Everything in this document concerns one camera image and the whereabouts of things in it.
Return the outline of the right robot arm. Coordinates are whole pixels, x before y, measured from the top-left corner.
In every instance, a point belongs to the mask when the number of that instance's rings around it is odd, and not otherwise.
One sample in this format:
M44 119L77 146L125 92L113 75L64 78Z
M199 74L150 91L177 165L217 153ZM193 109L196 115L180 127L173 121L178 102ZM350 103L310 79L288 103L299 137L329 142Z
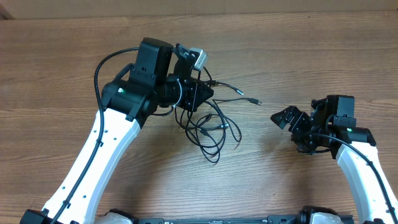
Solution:
M353 96L328 95L312 100L309 114L289 106L273 114L271 121L289 129L299 153L331 154L348 181L361 223L397 223L397 198L371 131L356 125L354 104Z

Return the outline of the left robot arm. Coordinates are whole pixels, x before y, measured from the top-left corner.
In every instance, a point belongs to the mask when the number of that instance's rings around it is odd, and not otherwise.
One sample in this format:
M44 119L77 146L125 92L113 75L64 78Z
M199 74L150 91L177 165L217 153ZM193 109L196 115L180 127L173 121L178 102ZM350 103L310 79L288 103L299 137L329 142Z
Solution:
M208 60L198 48L186 49L162 40L143 38L136 61L115 78L94 86L98 112L85 145L61 186L39 211L28 209L21 223L94 223L101 196L127 147L157 108L179 106L195 112L214 91L192 72Z

